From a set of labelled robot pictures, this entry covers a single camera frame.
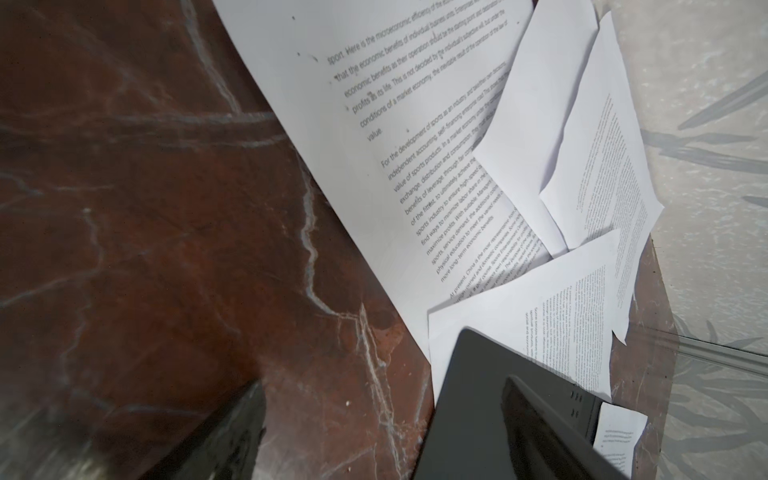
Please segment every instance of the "sheet of paper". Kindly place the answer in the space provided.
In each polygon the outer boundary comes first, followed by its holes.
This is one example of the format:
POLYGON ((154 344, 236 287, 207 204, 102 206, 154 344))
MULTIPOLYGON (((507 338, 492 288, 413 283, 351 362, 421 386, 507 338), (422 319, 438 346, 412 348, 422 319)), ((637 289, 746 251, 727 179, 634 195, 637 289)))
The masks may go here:
POLYGON ((647 420, 640 412, 610 403, 600 407, 594 449, 628 478, 632 478, 634 446, 643 435, 647 420))
POLYGON ((563 126, 597 33, 590 0, 541 0, 520 41, 496 115, 474 152, 553 257, 568 248, 539 194, 554 170, 563 126))
POLYGON ((640 254, 663 207, 650 182, 610 12, 600 22, 558 162, 541 199, 569 249, 621 230, 613 269, 618 283, 613 330, 624 342, 640 254))
POLYGON ((465 327, 610 401, 608 310, 619 236, 607 233, 510 283, 430 313, 435 403, 465 327))
POLYGON ((472 156, 531 0, 214 3, 427 358, 429 309, 549 260, 472 156))

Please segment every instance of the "marble tabletop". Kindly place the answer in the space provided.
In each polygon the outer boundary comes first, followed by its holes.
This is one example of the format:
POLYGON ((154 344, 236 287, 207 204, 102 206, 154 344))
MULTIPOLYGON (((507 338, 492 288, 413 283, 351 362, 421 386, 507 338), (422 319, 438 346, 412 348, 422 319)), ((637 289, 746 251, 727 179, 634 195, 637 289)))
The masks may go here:
MULTIPOLYGON (((252 378, 254 478, 408 478, 429 364, 210 0, 0 4, 0 476, 136 478, 252 378)), ((614 401, 675 350, 652 244, 614 401)))

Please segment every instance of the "wall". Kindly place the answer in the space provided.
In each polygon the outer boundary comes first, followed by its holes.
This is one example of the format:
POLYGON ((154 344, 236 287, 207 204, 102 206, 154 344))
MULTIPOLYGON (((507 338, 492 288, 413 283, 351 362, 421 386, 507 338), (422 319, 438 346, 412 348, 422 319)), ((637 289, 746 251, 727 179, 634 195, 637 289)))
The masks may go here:
POLYGON ((614 12, 666 207, 652 237, 672 311, 693 336, 768 354, 768 2, 596 6, 614 12))

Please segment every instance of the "red marble table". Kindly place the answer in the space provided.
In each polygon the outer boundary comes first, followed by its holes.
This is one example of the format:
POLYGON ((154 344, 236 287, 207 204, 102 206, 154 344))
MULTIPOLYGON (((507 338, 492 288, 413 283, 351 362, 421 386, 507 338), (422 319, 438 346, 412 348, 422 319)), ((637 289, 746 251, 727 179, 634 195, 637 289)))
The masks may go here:
MULTIPOLYGON (((0 477, 136 478, 263 379, 255 478, 407 478, 429 365, 210 0, 0 4, 0 477)), ((675 352, 649 243, 619 405, 675 352)))

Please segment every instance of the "document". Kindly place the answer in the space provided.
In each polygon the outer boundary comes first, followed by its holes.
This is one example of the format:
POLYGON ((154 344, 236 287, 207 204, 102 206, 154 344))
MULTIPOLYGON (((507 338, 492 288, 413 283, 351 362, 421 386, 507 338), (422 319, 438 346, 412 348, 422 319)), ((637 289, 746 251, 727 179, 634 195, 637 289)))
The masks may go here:
POLYGON ((647 420, 640 412, 607 402, 600 407, 594 449, 627 478, 632 478, 634 446, 643 435, 647 420))
POLYGON ((618 283, 613 330, 624 343, 640 254, 663 207, 645 150, 609 12, 600 22, 552 179, 541 199, 568 249, 621 231, 612 274, 618 283))
POLYGON ((435 403, 464 328, 610 401, 609 314, 619 237, 617 230, 607 233, 510 283, 430 313, 435 403))
POLYGON ((549 260, 472 156, 531 0, 214 3, 427 358, 429 309, 549 260))
POLYGON ((475 149, 475 158, 553 257, 568 248, 539 194, 554 170, 597 33, 590 0, 541 0, 520 41, 496 115, 475 149))

